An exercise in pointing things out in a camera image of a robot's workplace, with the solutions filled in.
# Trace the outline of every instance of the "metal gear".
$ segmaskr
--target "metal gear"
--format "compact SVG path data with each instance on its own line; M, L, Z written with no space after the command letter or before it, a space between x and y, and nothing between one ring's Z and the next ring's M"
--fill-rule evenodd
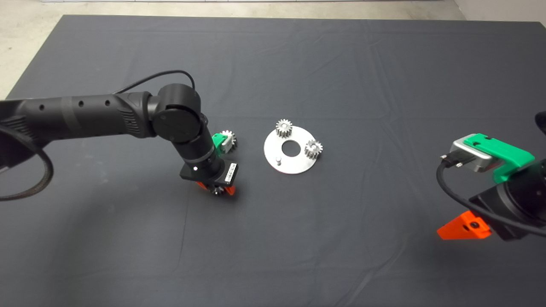
M289 137L292 133L292 123L287 119L281 119L277 122L275 126L275 131L277 135L281 138Z
M209 191L214 195L222 195L225 192L225 188L221 186L210 186Z
M322 144L317 140L310 140L305 144L305 155L309 159L316 159L323 150Z
M225 154L234 151L237 148L237 137L235 133L230 130L224 130L221 134L226 135L228 138L222 143L221 147Z

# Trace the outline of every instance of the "black cable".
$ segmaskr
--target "black cable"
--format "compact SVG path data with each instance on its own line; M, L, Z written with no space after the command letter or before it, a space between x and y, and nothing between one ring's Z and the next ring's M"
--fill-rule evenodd
M22 134L19 131L0 126L0 133L3 133L9 137L12 137L14 140L18 141L21 145L25 146L32 152L34 152L38 157L41 158L41 160L44 162L44 176L40 179L40 181L34 185L33 187L16 194L11 194L8 196L0 196L0 202L6 201L6 200L16 200L21 199L25 197L32 196L36 193L41 192L43 189L45 189L46 186L48 186L49 182L51 181L51 178L53 178L53 163L51 163L51 159L49 159L48 155L44 152L44 150L34 144L34 141L29 136Z
M123 92L127 92L128 90L130 90L130 89L132 89L132 88L134 88L134 87L136 87L138 85L141 85L144 82L150 81L150 80L152 80L154 78L157 78L159 76L170 75L170 74L184 74L184 75L188 76L189 80L192 82L192 88L195 90L195 81L193 81L192 75L190 75L185 70L173 69L173 70L165 70L164 72L159 72L159 73L147 76L144 79L138 80L135 83L132 83L132 84L120 89L120 90L117 90L117 91L113 92L112 94L121 94Z
M540 229L538 227L529 226L529 225L526 225L526 224L523 224L523 223L520 223L520 222L516 222L516 221L511 220L511 219L507 219L506 217L500 216L500 215L495 214L495 213L493 213L493 212L491 212L491 211L489 211L487 209L484 209L484 208L482 208L482 207L480 207L480 206L478 206L476 204L473 204L470 201L463 198L462 196L457 195L455 192L453 192L446 185L446 181L444 180L444 177L443 177L443 171L447 168L448 163L449 162L447 162L447 161L442 161L442 163L440 163L440 165L436 169L436 180L438 180L438 184L440 185L440 188L442 188L442 190L447 195L449 195L451 198L453 198L454 201L456 201L459 204L467 207L468 209L476 212L478 215L485 216L485 217L487 217L487 218L489 218L489 219L491 219L493 221L497 221L497 222L502 223L504 225L514 227L514 228L520 229L522 231L538 235L540 237L546 237L546 231L544 231L544 230L542 230L542 229Z

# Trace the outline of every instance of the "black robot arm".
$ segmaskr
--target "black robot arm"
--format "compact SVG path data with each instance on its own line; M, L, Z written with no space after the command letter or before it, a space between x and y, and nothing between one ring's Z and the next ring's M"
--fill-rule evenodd
M34 154L41 156L41 149L54 140L115 134L158 135L172 142L184 160L183 179L201 182L211 191L233 185L238 166L220 156L201 113L199 95L184 84L164 86L157 96L132 92L2 101L0 169L14 167Z

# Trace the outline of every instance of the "green 3d-printed part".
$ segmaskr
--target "green 3d-printed part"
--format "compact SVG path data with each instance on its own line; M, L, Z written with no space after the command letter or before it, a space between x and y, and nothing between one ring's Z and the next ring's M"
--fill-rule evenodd
M464 143L504 161L503 165L493 171L493 180L498 184L508 180L510 175L517 172L519 168L535 159L532 154L523 149L489 138L481 133L465 139Z
M227 135L222 133L216 133L212 136L212 142L214 143L214 147L216 147L216 150L220 150L220 145L228 138Z

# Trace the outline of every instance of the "barcode sticker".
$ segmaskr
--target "barcode sticker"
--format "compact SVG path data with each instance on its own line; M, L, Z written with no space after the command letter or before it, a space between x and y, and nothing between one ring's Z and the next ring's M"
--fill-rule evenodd
M235 169L236 169L236 168L237 168L237 163L232 163L232 164L229 166L228 174L227 174L227 176L225 176L225 181L226 181L226 182L231 182L232 177L233 177L233 174L235 173Z

